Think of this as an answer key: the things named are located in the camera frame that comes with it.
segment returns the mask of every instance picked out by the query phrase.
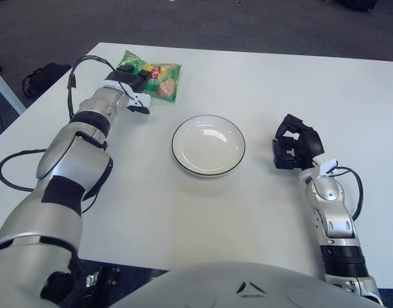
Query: red logo on bag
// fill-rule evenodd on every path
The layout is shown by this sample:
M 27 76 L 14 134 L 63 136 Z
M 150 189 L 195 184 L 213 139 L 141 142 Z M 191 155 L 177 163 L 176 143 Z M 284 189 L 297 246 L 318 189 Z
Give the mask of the red logo on bag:
M 158 75 L 160 73 L 160 65 L 155 66 L 153 70 L 151 71 L 151 78 L 152 79 L 158 79 Z

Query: white table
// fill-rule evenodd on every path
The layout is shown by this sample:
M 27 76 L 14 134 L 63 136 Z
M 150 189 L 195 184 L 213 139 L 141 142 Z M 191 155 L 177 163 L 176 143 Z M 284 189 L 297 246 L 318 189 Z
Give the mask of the white table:
M 250 261 L 322 277 L 299 171 L 272 163 L 272 138 L 291 113 L 362 177 L 356 227 L 371 275 L 379 287 L 393 288 L 393 62 L 105 43 L 89 54 L 117 65 L 126 49 L 151 63 L 182 64 L 178 96 L 175 103 L 154 99 L 151 115 L 125 111 L 117 118 L 108 138 L 115 167 L 83 216 L 81 258 L 160 269 Z M 108 73 L 105 65 L 82 63 L 74 102 L 89 98 Z M 67 77 L 0 136 L 0 160 L 45 148 L 67 123 Z M 199 114 L 231 120 L 246 138 L 243 161 L 225 176 L 192 176 L 172 156 L 176 127 Z M 34 185 L 39 157 L 12 161 L 7 177 Z M 353 211 L 355 180 L 340 182 Z M 0 226 L 25 196 L 0 182 Z

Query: table leg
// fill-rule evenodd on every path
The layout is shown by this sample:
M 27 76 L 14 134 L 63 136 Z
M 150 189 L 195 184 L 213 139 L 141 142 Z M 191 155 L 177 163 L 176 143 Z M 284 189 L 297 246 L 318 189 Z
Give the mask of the table leg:
M 26 110 L 25 106 L 21 103 L 21 101 L 14 94 L 14 92 L 12 92 L 11 88 L 6 84 L 6 82 L 3 80 L 1 76 L 0 76 L 0 92 L 18 114 L 21 115 Z

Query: snack bag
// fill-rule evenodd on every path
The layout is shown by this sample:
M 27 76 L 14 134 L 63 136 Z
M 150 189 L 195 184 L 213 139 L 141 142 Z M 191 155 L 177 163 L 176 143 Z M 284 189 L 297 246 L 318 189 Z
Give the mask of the snack bag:
M 178 64 L 149 64 L 141 60 L 130 51 L 125 51 L 118 67 L 132 65 L 133 73 L 138 74 L 141 70 L 151 72 L 151 78 L 145 86 L 144 92 L 154 98 L 174 102 L 181 66 Z

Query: silver robot arm segment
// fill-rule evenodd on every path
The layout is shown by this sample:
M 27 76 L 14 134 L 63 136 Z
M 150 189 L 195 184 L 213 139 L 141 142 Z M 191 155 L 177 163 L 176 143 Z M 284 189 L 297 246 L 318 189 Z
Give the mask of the silver robot arm segment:
M 286 132 L 299 137 L 285 136 Z M 273 153 L 276 168 L 303 170 L 299 177 L 314 209 L 325 281 L 383 305 L 376 282 L 367 271 L 353 218 L 344 205 L 343 187 L 331 177 L 338 163 L 326 158 L 319 134 L 288 114 L 276 132 Z
M 41 158 L 38 182 L 0 229 L 0 308 L 56 307 L 79 275 L 81 201 L 112 170 L 106 137 L 129 98 L 103 87 L 83 101 Z
M 306 176 L 303 180 L 307 183 L 306 198 L 314 210 L 324 280 L 383 305 L 376 281 L 367 271 L 355 224 L 344 205 L 343 187 L 334 178 Z

